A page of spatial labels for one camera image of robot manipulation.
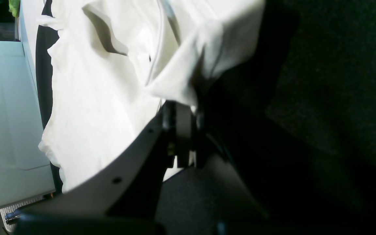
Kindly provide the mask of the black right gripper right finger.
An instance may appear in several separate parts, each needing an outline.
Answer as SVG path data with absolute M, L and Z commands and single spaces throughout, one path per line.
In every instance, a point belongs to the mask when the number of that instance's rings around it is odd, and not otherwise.
M 216 223 L 215 235 L 267 235 L 263 221 L 268 213 L 256 200 L 244 182 L 233 157 L 218 134 L 206 125 L 205 112 L 195 114 L 195 166 L 203 167 L 218 186 L 221 197 L 221 219 Z

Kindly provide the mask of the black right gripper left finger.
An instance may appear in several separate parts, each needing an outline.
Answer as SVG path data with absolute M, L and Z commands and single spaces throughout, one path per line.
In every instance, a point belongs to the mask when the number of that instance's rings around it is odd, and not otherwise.
M 155 222 L 165 172 L 189 164 L 192 110 L 166 101 L 131 145 L 67 193 L 27 207 L 17 235 L 164 235 Z

